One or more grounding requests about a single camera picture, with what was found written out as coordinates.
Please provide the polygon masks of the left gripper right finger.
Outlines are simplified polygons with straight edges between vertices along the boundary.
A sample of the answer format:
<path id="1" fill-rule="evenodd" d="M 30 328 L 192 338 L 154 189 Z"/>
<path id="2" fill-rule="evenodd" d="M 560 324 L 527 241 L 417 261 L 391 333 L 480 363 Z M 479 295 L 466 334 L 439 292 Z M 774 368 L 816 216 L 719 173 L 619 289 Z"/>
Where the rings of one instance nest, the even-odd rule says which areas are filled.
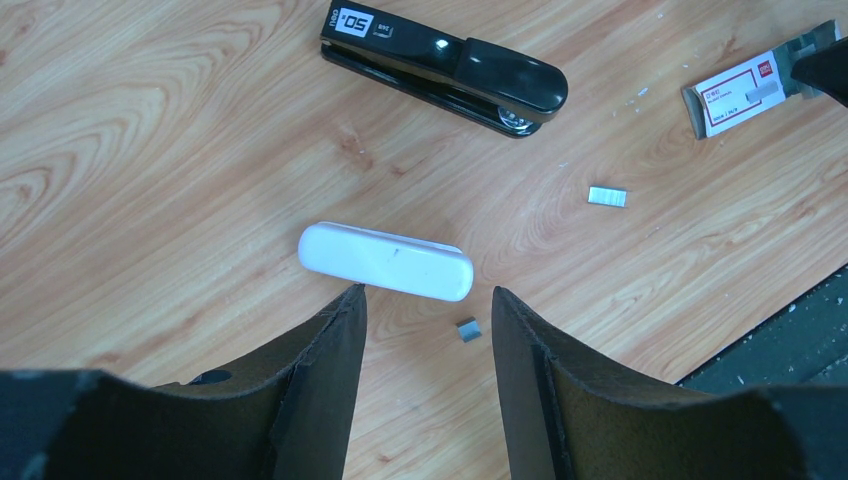
<path id="1" fill-rule="evenodd" d="M 714 395 L 633 370 L 493 291 L 493 357 L 515 479 L 843 479 L 847 389 Z"/>

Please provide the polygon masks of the red white staple box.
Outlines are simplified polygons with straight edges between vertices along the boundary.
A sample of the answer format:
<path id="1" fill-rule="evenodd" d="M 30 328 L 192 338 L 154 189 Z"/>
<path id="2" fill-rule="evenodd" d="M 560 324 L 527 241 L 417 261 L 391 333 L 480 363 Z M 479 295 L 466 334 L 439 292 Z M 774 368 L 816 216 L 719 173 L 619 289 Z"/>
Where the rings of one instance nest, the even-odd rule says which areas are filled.
<path id="1" fill-rule="evenodd" d="M 792 96 L 827 95 L 791 78 L 794 64 L 846 38 L 828 20 L 775 48 L 682 89 L 696 139 L 719 135 Z"/>

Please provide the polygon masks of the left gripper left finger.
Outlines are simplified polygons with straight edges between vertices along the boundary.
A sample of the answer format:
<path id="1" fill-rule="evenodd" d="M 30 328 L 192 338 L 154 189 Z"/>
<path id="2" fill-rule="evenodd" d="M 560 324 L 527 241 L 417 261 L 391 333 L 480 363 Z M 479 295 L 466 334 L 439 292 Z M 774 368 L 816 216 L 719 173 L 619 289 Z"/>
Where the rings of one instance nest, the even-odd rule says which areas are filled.
<path id="1" fill-rule="evenodd" d="M 5 479 L 339 479 L 367 330 L 363 285 L 193 381 L 1 374 Z"/>

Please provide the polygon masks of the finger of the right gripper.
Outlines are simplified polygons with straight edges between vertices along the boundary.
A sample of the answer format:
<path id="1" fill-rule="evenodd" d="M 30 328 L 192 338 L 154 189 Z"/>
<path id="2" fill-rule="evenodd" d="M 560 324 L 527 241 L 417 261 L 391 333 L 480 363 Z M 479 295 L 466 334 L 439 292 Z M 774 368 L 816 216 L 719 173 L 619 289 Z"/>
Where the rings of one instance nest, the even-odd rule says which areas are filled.
<path id="1" fill-rule="evenodd" d="M 847 39 L 798 60 L 791 70 L 791 78 L 847 106 Z"/>

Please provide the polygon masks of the white stapler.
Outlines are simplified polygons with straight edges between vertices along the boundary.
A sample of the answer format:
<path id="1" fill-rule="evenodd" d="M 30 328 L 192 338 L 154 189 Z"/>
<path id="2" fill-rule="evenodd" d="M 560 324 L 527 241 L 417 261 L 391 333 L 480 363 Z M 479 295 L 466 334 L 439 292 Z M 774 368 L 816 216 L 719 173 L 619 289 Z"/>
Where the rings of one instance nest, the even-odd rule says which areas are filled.
<path id="1" fill-rule="evenodd" d="M 310 271 L 441 301 L 464 300 L 474 283 L 456 246 L 336 222 L 307 227 L 297 253 Z"/>

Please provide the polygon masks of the black stapler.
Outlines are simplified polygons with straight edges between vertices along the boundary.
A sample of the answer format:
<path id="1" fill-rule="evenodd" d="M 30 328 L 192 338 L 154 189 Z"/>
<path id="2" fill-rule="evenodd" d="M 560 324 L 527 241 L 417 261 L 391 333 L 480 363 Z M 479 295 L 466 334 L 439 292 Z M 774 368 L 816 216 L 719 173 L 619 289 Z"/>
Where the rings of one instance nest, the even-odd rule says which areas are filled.
<path id="1" fill-rule="evenodd" d="M 537 132 L 566 102 L 556 66 L 353 1 L 331 2 L 322 56 L 512 138 Z"/>

